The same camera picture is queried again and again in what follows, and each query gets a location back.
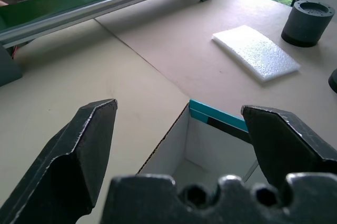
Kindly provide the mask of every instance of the cardboard sheet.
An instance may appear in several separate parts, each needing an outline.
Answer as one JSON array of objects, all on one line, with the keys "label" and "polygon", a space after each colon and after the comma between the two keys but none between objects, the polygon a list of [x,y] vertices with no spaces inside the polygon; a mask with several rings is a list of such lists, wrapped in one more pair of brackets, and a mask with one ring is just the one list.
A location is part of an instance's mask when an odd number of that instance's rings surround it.
[{"label": "cardboard sheet", "polygon": [[[281,38],[290,10],[271,0],[149,0],[98,20],[191,98],[234,115],[244,104],[291,111],[337,148],[337,95],[328,85],[337,67],[337,25],[330,23],[318,46],[295,47]],[[300,73],[257,83],[210,40],[241,25],[287,52]]]},{"label": "cardboard sheet", "polygon": [[80,106],[116,98],[100,197],[77,222],[99,223],[111,177],[137,173],[189,98],[94,20],[32,41],[16,60],[24,77],[0,88],[0,205]]}]

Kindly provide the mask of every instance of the green conveyor belt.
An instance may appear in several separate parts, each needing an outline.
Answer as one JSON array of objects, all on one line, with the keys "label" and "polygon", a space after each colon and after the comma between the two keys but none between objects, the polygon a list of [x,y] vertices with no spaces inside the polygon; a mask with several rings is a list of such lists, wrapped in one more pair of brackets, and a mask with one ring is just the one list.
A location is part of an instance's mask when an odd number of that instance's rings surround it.
[{"label": "green conveyor belt", "polygon": [[28,0],[0,7],[0,33],[104,0]]}]

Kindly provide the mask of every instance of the teal tape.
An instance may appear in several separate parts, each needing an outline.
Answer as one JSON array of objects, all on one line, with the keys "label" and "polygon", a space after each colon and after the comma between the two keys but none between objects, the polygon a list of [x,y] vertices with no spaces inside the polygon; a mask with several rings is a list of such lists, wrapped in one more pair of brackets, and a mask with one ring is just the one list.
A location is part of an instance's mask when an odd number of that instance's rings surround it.
[{"label": "teal tape", "polygon": [[204,123],[207,123],[208,117],[212,117],[223,123],[248,132],[248,128],[243,118],[232,116],[193,99],[190,100],[190,114],[193,118]]}]

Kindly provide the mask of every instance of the screw hole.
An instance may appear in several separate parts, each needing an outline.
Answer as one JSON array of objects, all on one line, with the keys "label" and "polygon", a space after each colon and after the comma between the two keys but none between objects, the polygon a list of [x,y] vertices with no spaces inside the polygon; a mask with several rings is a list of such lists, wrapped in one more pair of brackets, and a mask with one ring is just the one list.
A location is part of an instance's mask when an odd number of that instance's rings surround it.
[{"label": "screw hole", "polygon": [[272,191],[268,190],[267,188],[258,189],[256,191],[256,197],[261,204],[267,207],[271,207],[277,204],[275,194]]},{"label": "screw hole", "polygon": [[210,205],[211,197],[202,186],[186,187],[180,194],[181,200],[189,207],[204,209]]}]

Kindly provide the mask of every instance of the aluminum rail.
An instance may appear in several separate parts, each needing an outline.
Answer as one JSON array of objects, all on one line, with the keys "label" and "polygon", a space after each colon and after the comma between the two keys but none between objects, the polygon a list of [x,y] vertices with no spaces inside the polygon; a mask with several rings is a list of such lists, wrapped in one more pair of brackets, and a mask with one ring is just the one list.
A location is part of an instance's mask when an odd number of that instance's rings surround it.
[{"label": "aluminum rail", "polygon": [[0,34],[8,48],[145,0],[105,0]]}]

